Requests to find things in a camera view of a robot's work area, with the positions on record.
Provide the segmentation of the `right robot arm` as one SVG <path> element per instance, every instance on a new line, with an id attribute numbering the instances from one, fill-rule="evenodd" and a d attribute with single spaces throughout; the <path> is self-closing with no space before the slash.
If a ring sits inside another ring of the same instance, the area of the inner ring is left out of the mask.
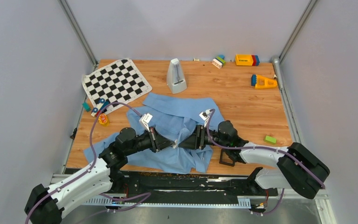
<path id="1" fill-rule="evenodd" d="M 197 125 L 194 132 L 179 143 L 185 149 L 219 146 L 233 162 L 255 163 L 273 167 L 259 168 L 251 173 L 248 190 L 254 195 L 270 188 L 288 188 L 297 194 L 315 198 L 325 188 L 330 169 L 304 145 L 293 142 L 287 147 L 268 147 L 242 139 L 230 121 L 218 124 L 217 130 Z"/>

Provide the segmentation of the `black square frame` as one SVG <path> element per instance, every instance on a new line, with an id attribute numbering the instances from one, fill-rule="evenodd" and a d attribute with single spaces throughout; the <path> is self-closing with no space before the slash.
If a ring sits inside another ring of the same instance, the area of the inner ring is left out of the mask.
<path id="1" fill-rule="evenodd" d="M 237 155 L 233 150 L 221 149 L 219 164 L 234 167 L 237 161 L 238 161 Z"/>

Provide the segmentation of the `silver leaf brooch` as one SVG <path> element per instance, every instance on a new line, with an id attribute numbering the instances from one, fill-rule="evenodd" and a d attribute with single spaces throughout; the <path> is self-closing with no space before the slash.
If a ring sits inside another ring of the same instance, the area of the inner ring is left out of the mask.
<path id="1" fill-rule="evenodd" d="M 178 139 L 176 139 L 175 141 L 174 141 L 174 144 L 172 145 L 172 148 L 178 148 L 178 144 L 179 144 L 179 142 L 178 142 Z"/>

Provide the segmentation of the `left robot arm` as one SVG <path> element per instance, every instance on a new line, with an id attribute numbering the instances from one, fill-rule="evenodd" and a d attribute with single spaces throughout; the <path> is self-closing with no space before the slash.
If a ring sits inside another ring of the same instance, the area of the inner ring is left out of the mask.
<path id="1" fill-rule="evenodd" d="M 136 134 L 133 128 L 124 128 L 115 140 L 86 167 L 66 179 L 49 185 L 35 186 L 25 206 L 26 223 L 59 224 L 75 208 L 90 198 L 124 188 L 124 175 L 120 169 L 127 164 L 128 156 L 151 150 L 160 152 L 175 142 L 162 136 L 154 127 Z"/>

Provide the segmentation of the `light blue shirt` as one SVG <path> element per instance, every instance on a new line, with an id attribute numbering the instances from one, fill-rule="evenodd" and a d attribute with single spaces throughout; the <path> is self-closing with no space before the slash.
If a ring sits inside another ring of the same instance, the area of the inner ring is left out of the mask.
<path id="1" fill-rule="evenodd" d="M 136 108 L 140 114 L 151 114 L 149 125 L 154 126 L 159 134 L 177 143 L 190 136 L 196 125 L 204 124 L 200 113 L 207 109 L 215 109 L 209 127 L 210 130 L 215 130 L 224 118 L 211 98 L 175 98 L 150 93 L 143 101 L 143 106 Z M 145 150 L 129 155 L 128 164 L 161 169 L 169 173 L 187 174 L 192 169 L 204 173 L 212 155 L 210 146 L 202 150 L 169 147 L 158 153 Z"/>

